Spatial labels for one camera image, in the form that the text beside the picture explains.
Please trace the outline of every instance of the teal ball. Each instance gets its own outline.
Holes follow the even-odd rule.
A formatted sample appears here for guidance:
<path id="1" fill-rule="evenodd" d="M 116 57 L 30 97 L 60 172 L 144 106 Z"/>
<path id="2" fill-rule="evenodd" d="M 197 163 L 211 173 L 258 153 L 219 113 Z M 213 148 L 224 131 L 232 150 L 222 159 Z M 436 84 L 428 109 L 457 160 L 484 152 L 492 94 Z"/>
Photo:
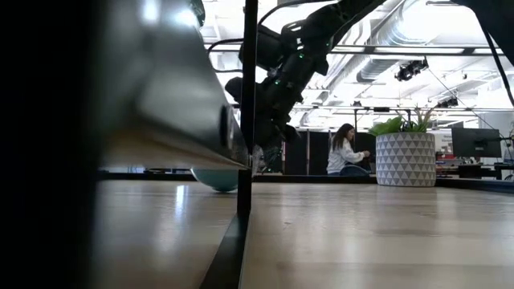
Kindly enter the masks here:
<path id="1" fill-rule="evenodd" d="M 238 170 L 233 169 L 191 169 L 194 178 L 212 189 L 226 193 L 238 188 Z"/>

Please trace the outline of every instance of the white geometric planter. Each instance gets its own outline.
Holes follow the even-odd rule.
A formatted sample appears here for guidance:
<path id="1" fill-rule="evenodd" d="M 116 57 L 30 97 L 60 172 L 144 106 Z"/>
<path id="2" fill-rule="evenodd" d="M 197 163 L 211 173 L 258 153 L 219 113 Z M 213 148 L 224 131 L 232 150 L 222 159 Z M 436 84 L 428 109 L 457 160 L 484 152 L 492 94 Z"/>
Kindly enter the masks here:
<path id="1" fill-rule="evenodd" d="M 396 132 L 377 137 L 379 185 L 435 185 L 435 138 L 431 133 Z"/>

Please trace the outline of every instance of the wooden surface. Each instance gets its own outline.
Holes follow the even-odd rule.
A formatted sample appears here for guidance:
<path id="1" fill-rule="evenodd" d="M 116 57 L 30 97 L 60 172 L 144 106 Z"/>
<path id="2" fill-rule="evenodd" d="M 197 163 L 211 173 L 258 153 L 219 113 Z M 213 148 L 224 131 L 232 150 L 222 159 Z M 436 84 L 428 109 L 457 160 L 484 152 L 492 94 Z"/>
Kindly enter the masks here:
<path id="1" fill-rule="evenodd" d="M 377 185 L 254 188 L 243 289 L 512 289 L 514 198 Z"/>
<path id="2" fill-rule="evenodd" d="M 242 289 L 514 288 L 514 198 L 254 184 Z M 105 181 L 96 288 L 198 288 L 235 213 L 202 184 Z"/>
<path id="3" fill-rule="evenodd" d="M 95 288 L 198 288 L 235 215 L 199 183 L 100 183 Z"/>

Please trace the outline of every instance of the woman's hair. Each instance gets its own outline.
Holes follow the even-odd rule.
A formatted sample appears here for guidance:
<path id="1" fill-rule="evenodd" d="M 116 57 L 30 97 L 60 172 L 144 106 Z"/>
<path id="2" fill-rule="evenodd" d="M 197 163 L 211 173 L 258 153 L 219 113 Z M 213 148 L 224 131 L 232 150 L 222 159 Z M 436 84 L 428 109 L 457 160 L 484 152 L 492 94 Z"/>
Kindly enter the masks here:
<path id="1" fill-rule="evenodd" d="M 336 132 L 336 135 L 332 138 L 332 150 L 340 149 L 345 143 L 345 138 L 348 132 L 354 129 L 351 124 L 343 124 Z"/>

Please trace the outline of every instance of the cable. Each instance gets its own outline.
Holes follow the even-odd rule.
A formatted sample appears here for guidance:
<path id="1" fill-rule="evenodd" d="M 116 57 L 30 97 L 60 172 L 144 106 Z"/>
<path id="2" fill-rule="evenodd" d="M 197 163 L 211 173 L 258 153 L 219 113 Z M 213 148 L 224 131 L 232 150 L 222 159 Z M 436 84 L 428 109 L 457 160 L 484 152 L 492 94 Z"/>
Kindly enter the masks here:
<path id="1" fill-rule="evenodd" d="M 434 73 L 434 72 L 433 72 L 429 67 L 428 67 L 428 71 L 429 71 L 429 72 L 430 72 L 430 73 L 431 73 L 431 74 L 432 74 L 432 75 L 437 79 L 437 81 L 439 81 L 439 83 L 440 83 L 441 85 L 443 85 L 443 86 L 444 86 L 444 88 L 446 88 L 446 90 L 447 90 L 448 92 L 450 92 L 450 93 L 453 95 L 453 97 L 455 97 L 455 98 L 456 98 L 456 99 L 457 99 L 461 104 L 463 104 L 463 106 L 464 106 L 467 110 L 469 110 L 470 112 L 473 112 L 473 114 L 474 114 L 476 117 L 478 117 L 480 120 L 482 120 L 482 121 L 483 121 L 483 122 L 484 122 L 484 123 L 485 123 L 489 128 L 495 129 L 492 125 L 490 125 L 487 121 L 485 121 L 485 119 L 483 119 L 482 117 L 480 117 L 480 116 L 478 115 L 478 113 L 474 112 L 472 108 L 469 108 L 469 107 L 468 107 L 468 106 L 467 106 L 467 105 L 466 105 L 466 104 L 465 104 L 465 103 L 464 103 L 464 102 L 463 102 L 463 101 L 462 101 L 462 100 L 461 100 L 461 99 L 460 99 L 460 98 L 459 98 L 455 93 L 453 93 L 453 91 L 451 91 L 451 90 L 450 90 L 450 88 L 448 88 L 448 86 L 447 86 L 446 84 L 444 84 L 444 83 L 439 79 L 439 77 L 437 77 L 437 75 L 436 75 L 436 74 L 435 74 L 435 73 Z M 501 137 L 501 138 L 505 138 L 505 136 L 501 134 L 500 130 L 498 131 L 498 133 L 500 134 L 500 137 Z M 510 156 L 510 157 L 511 157 L 511 159 L 512 159 L 512 153 L 511 153 L 510 149 L 508 149 L 508 146 L 507 146 L 507 151 L 508 151 L 509 156 Z"/>
<path id="2" fill-rule="evenodd" d="M 334 1 L 334 0 L 296 0 L 296 1 L 291 1 L 291 2 L 287 2 L 287 3 L 284 3 L 284 4 L 277 5 L 273 9 L 269 10 L 259 20 L 259 23 L 257 24 L 257 26 L 263 25 L 264 20 L 266 20 L 268 17 L 270 17 L 273 13 L 275 13 L 275 11 L 277 11 L 280 8 L 284 8 L 284 7 L 287 7 L 287 6 L 300 5 L 300 4 L 310 4 L 310 3 L 319 3 L 319 2 L 332 2 L 332 1 Z"/>
<path id="3" fill-rule="evenodd" d="M 496 51 L 495 45 L 492 42 L 489 32 L 487 32 L 485 26 L 481 22 L 480 22 L 480 26 L 482 27 L 482 31 L 485 34 L 485 39 L 487 40 L 487 44 L 489 44 L 489 47 L 491 48 L 492 57 L 495 59 L 496 66 L 498 67 L 498 70 L 500 71 L 501 79 L 504 81 L 504 85 L 505 85 L 505 89 L 507 90 L 508 98 L 511 100 L 511 104 L 514 107 L 514 98 L 512 97 L 511 86 L 508 83 L 508 79 L 507 79 L 507 75 L 505 74 L 504 67 L 503 67 L 503 65 L 501 65 L 500 57 L 498 56 L 498 52 Z"/>
<path id="4" fill-rule="evenodd" d="M 212 43 L 209 46 L 209 48 L 207 48 L 207 55 L 209 55 L 212 52 L 212 50 L 218 45 L 226 44 L 226 43 L 241 43 L 243 40 L 244 39 L 224 39 L 224 40 L 220 40 L 215 43 Z M 220 71 L 215 68 L 214 71 L 216 71 L 217 73 L 234 73 L 234 72 L 243 72 L 243 69 L 230 69 L 230 70 Z"/>

